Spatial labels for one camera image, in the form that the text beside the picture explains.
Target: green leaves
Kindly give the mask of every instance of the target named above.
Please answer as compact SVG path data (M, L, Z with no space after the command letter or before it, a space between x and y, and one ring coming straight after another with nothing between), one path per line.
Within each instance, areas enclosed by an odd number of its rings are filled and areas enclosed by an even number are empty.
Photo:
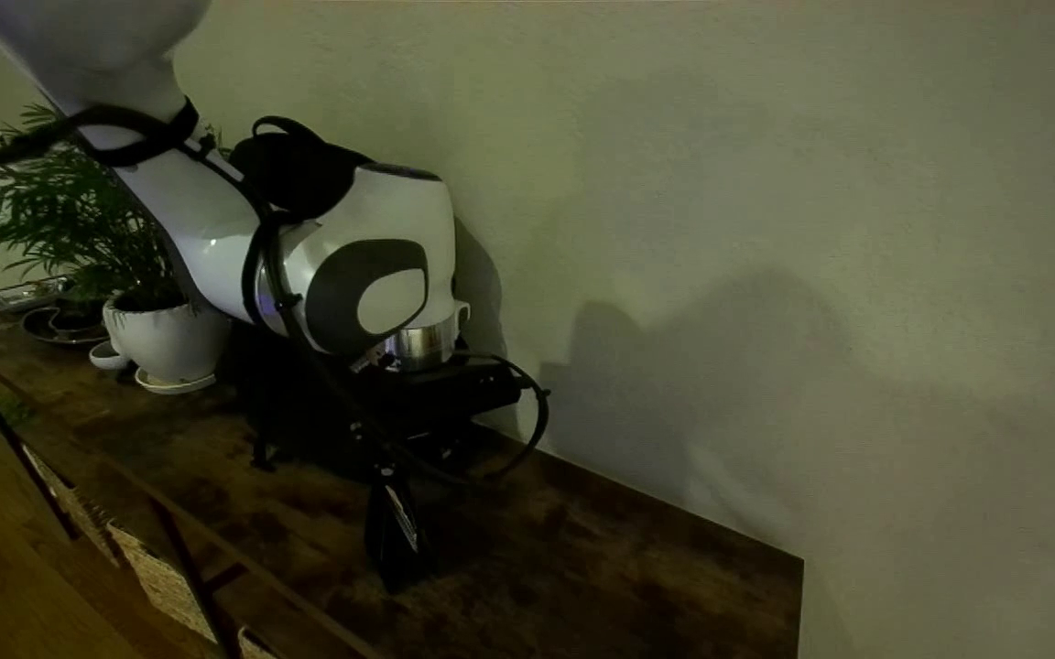
M21 127L55 122L35 105ZM127 188L77 146L0 164L0 250L18 250L10 267L73 271L82 295L115 289L176 289L156 225L142 214Z

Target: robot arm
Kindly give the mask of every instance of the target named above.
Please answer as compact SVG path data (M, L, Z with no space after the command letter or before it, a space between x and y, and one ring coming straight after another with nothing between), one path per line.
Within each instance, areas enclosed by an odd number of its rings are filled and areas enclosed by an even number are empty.
M189 289L299 345L319 389L261 373L281 389L281 412L336 407L342 435L319 419L303 443L361 449L366 548L394 590L424 555L405 477L473 483L452 457L470 449L455 445L485 443L473 418L530 389L527 445L488 472L507 477L541 439L547 393L507 360L452 355L465 302L452 292L455 209L437 175L375 164L281 117L231 156L208 146L169 57L203 9L205 0L0 0L0 42L142 201ZM393 360L360 367L377 347Z
M61 113L125 105L169 124L186 105L169 50L203 14L205 0L0 0L0 42ZM116 124L82 127L82 136L95 148L125 148L142 139ZM217 148L205 159L162 148L116 175L165 225L193 292L233 319L287 334L267 267L250 263L263 209L239 191L244 169ZM333 203L278 234L299 334L342 360L390 345L390 351L405 351L398 355L405 363L444 363L463 308L452 292L452 191L433 175L361 156L349 169L342 159L342 175L343 191Z

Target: wooden tabletop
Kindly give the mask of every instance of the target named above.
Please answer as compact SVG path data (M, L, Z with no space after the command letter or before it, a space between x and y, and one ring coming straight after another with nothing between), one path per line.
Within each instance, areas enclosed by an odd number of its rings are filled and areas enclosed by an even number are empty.
M799 640L801 560L557 457L421 510L437 568L385 593L366 489L250 469L233 394L156 399L0 319L0 383L361 654L752 654Z

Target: white flower pot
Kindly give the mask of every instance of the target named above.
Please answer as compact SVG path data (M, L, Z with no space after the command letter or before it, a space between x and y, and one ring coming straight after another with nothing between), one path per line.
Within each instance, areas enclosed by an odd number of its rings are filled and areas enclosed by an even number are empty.
M203 302L125 310L116 295L104 308L115 347L134 363L134 383L156 394L199 393L227 347L231 319Z

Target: potted plant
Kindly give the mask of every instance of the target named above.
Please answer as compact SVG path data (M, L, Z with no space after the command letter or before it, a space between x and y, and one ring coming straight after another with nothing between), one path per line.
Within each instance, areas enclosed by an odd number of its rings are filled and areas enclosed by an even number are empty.
M35 105L21 133L46 122L55 109ZM110 347L134 363L142 389L193 393L211 380L231 321L182 295L156 225L82 146L0 164L0 250L18 251L10 267L67 274L68 301L104 302Z

